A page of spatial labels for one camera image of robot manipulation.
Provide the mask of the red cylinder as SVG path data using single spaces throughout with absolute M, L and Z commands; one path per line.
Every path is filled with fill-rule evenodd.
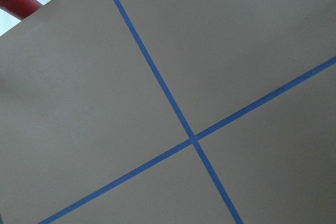
M 19 20 L 27 18 L 42 6 L 37 0 L 1 0 L 1 10 Z

